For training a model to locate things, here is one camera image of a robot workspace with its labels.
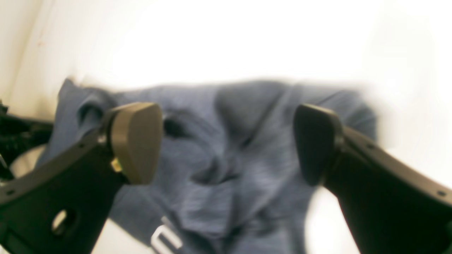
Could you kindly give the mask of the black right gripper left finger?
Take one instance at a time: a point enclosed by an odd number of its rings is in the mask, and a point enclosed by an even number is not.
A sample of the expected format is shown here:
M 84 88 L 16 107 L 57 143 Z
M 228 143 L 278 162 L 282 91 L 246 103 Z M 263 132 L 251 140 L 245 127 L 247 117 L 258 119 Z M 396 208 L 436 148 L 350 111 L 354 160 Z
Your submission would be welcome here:
M 162 137 L 156 103 L 108 111 L 71 148 L 1 187 L 1 246 L 11 254 L 91 253 L 119 189 L 152 181 Z

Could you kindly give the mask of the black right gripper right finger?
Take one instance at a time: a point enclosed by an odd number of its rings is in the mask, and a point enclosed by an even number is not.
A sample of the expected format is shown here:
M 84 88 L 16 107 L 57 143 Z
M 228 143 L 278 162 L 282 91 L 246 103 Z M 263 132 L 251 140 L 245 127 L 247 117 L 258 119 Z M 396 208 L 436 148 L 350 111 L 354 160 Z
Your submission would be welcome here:
M 298 106 L 293 133 L 304 179 L 336 196 L 360 253 L 451 253 L 450 188 L 392 157 L 326 108 Z

